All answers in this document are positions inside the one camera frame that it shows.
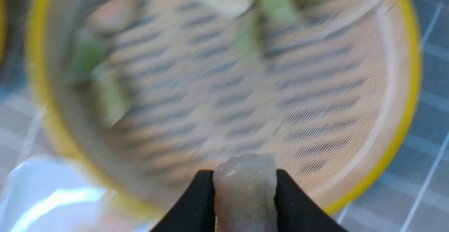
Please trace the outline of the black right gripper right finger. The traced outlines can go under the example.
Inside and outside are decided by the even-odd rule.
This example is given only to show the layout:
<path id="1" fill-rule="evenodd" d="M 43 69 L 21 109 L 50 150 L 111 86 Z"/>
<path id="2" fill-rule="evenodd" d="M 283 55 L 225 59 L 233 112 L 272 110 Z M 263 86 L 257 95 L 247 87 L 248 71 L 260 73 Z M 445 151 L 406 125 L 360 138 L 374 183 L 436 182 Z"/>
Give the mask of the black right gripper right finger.
<path id="1" fill-rule="evenodd" d="M 279 232 L 346 232 L 308 197 L 285 170 L 278 169 L 276 179 L 274 202 Z"/>

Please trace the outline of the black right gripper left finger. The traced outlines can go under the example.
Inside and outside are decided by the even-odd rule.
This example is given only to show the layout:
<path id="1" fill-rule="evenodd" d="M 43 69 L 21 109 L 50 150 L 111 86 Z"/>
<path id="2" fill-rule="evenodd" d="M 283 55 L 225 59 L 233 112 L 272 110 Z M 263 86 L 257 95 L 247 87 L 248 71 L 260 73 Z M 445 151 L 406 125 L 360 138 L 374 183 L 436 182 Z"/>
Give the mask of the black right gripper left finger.
<path id="1" fill-rule="evenodd" d="M 215 190 L 212 170 L 199 170 L 181 198 L 152 232 L 214 232 Z"/>

